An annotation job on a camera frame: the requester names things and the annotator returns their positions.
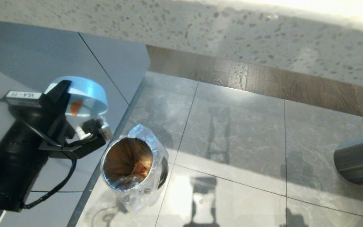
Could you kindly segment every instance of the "food scrap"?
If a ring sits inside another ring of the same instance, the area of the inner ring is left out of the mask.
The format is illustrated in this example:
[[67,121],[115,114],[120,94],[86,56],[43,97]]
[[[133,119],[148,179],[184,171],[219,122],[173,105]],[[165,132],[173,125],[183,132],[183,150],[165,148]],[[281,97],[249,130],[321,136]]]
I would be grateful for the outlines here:
[[71,110],[72,116],[76,116],[78,114],[83,103],[84,103],[84,101],[83,101],[83,99],[81,99],[81,100],[77,100],[71,104],[70,110]]
[[140,177],[145,178],[147,177],[149,170],[151,169],[152,161],[138,161],[134,164],[134,169],[131,174],[138,174]]

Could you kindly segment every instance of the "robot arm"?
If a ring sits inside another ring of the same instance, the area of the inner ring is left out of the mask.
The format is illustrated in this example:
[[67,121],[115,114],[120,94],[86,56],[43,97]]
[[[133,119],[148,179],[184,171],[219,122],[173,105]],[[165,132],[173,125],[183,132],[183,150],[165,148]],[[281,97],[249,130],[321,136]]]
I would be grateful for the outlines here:
[[[4,97],[16,121],[0,141],[0,210],[20,212],[44,201],[62,188],[71,177],[76,159],[95,151],[111,139],[104,118],[90,119],[75,129],[65,112],[71,81],[62,80],[48,93],[10,91]],[[81,139],[67,143],[78,134]],[[35,180],[48,158],[68,158],[68,176],[36,202],[25,205]]]

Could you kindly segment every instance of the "stainless steel cylinder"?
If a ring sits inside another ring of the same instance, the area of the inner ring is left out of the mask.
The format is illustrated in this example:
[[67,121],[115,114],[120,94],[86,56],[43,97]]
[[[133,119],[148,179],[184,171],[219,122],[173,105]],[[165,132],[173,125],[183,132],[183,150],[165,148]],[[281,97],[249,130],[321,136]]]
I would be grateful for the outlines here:
[[363,184],[363,139],[340,145],[334,152],[334,163],[345,179]]
[[[134,171],[134,164],[141,157],[152,159],[152,151],[147,142],[139,138],[125,137],[107,147],[108,152],[103,157],[102,174],[107,184],[116,191],[132,190],[138,185],[134,178],[127,178]],[[158,179],[158,188],[166,181],[168,163],[162,160],[162,170]]]

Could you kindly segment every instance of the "light blue bowl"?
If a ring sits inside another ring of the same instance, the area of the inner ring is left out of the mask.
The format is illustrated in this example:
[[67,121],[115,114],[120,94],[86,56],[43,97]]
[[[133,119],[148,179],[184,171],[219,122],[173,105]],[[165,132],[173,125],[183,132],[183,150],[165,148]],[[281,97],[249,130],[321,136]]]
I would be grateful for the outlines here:
[[90,80],[78,76],[62,76],[55,79],[44,92],[45,94],[54,88],[62,80],[70,80],[71,86],[69,87],[68,93],[71,94],[69,98],[68,106],[66,108],[66,115],[71,115],[72,103],[83,100],[81,108],[79,109],[76,116],[89,117],[102,115],[107,112],[108,105],[106,99],[106,93],[103,87]]

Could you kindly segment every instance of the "label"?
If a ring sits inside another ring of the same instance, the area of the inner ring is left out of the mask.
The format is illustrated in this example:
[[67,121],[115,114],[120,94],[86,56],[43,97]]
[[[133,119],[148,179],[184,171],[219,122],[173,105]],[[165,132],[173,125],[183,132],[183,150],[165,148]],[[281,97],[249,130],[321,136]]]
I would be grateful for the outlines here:
[[22,91],[10,91],[6,94],[6,98],[18,98],[18,99],[39,99],[42,93],[38,92],[22,92]]
[[20,99],[8,99],[6,100],[10,105],[21,105],[21,106],[29,106],[29,107],[42,107],[38,102],[26,102],[20,101]]

